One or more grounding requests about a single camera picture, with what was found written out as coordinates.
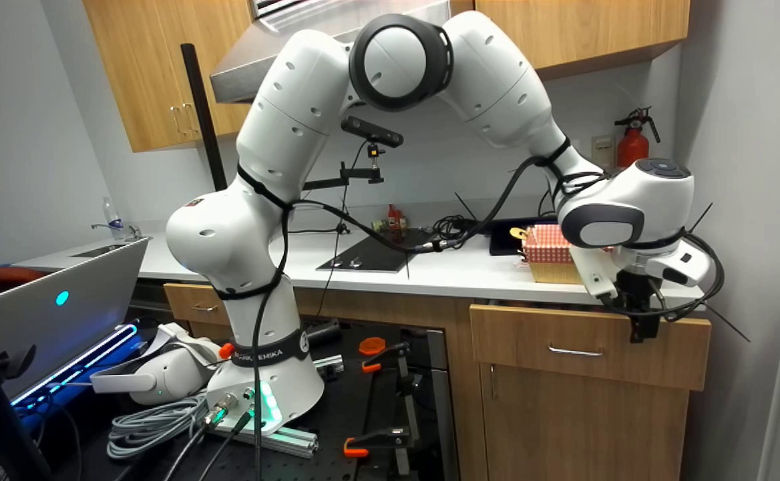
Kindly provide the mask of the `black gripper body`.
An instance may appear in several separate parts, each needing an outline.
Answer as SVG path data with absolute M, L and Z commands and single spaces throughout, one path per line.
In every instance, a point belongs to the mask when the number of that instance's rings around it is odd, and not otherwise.
M 657 295 L 657 281 L 648 275 L 635 275 L 623 269 L 616 275 L 616 309 L 629 321 L 629 340 L 653 340 L 660 331 L 660 316 L 651 309 L 651 297 Z

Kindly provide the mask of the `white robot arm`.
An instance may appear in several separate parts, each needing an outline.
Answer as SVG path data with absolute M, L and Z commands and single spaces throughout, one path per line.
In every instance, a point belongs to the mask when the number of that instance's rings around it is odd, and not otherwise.
M 657 157 L 603 173 L 560 130 L 532 62 L 489 17 L 465 10 L 430 25 L 385 14 L 348 43 L 298 30 L 234 137 L 230 186 L 186 200 L 165 225 L 167 251 L 215 289 L 234 335 L 234 352 L 203 387 L 211 408 L 287 423 L 320 402 L 326 382 L 301 335 L 287 257 L 270 247 L 287 237 L 290 212 L 314 186 L 310 170 L 336 128 L 368 144 L 404 141 L 357 118 L 357 105 L 404 113 L 428 100 L 547 173 L 560 235 L 592 297 L 616 297 L 623 273 L 706 277 L 708 257 L 687 235 L 694 176 Z

